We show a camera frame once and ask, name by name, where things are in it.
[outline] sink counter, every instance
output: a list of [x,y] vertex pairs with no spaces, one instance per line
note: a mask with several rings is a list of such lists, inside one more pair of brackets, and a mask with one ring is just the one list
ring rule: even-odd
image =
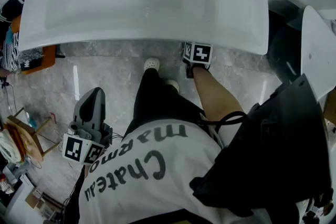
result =
[[26,0],[19,49],[83,40],[168,39],[265,54],[267,0]]

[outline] white shoe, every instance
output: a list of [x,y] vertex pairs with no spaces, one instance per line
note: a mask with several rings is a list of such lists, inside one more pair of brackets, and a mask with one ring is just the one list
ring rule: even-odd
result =
[[165,85],[171,85],[171,86],[173,86],[177,90],[177,92],[180,91],[180,87],[179,87],[178,83],[175,80],[168,79],[168,80],[166,80],[164,82],[164,84]]
[[145,72],[149,68],[154,68],[156,71],[159,71],[160,60],[158,60],[158,58],[148,58],[143,67],[143,71]]

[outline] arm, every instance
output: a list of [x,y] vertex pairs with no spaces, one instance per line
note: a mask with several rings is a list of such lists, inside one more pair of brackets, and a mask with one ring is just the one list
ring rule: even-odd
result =
[[220,121],[232,112],[243,111],[237,99],[209,72],[195,67],[193,74],[204,113],[209,121]]

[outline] gray marble floor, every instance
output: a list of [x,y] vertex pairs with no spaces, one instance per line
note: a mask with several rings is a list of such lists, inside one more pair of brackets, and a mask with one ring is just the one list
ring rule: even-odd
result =
[[[41,133],[52,141],[61,140],[60,135],[72,119],[77,95],[82,96],[94,87],[101,87],[106,93],[106,123],[123,135],[132,120],[135,95],[148,57],[158,57],[161,77],[175,79],[180,85],[181,95],[201,106],[193,80],[185,77],[185,65],[180,60],[181,46],[177,42],[78,42],[63,44],[60,51],[66,58],[56,59],[53,67],[30,75],[8,77],[14,87],[17,109],[24,107],[37,125],[50,117],[50,113],[56,116],[57,124],[52,123]],[[266,56],[237,50],[215,47],[211,73],[231,91],[245,111],[255,103],[267,100],[280,85]],[[8,101],[6,94],[0,91],[3,120],[12,111],[15,113],[12,89],[9,87],[7,91]],[[41,136],[39,139],[43,148],[52,145]],[[32,166],[29,175],[36,183],[42,182],[46,186],[46,193],[63,202],[69,196],[81,167],[68,163],[57,150],[46,155],[41,166],[41,169]]]

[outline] white t-shirt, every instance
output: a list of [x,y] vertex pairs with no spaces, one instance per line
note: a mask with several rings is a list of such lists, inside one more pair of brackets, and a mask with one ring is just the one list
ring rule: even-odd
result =
[[204,206],[189,186],[215,163],[221,148],[197,125],[160,120],[110,146],[90,167],[80,196],[81,224],[132,223],[181,209],[211,223],[260,223]]

